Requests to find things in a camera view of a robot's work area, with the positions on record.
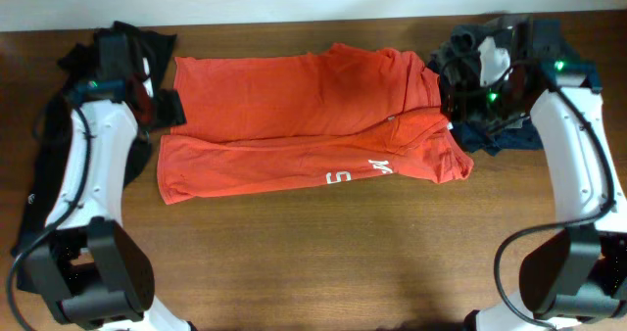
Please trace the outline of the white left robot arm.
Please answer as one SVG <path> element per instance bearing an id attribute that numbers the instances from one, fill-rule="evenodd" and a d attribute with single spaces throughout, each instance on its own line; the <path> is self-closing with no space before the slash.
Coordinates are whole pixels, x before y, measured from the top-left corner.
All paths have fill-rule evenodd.
<path id="1" fill-rule="evenodd" d="M 151 131 L 185 123 L 178 94 L 162 85 L 174 44 L 115 23 L 60 59 L 67 81 L 33 130 L 42 162 L 5 282 L 9 304 L 23 290 L 84 330 L 193 329 L 158 299 L 152 264 L 121 219 Z"/>

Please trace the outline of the orange t-shirt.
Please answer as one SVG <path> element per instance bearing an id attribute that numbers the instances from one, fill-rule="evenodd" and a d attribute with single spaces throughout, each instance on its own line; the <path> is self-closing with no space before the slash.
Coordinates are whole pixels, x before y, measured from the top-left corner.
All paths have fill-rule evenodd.
<path id="1" fill-rule="evenodd" d="M 472 159 L 441 113 L 438 75 L 413 52 L 336 43 L 320 54 L 176 59 L 187 121 L 161 139 L 172 205 L 389 174 L 465 179 Z"/>

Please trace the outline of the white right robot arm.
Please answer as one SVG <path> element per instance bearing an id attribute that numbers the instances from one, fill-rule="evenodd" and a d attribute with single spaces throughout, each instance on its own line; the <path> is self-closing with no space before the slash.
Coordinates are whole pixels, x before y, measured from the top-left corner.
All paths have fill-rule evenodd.
<path id="1" fill-rule="evenodd" d="M 556 20 L 461 24 L 432 55 L 443 111 L 491 139 L 535 127 L 555 198 L 551 238 L 521 263 L 518 288 L 475 310 L 467 330 L 570 330 L 626 313 L 626 194 L 603 128 L 602 83 Z"/>

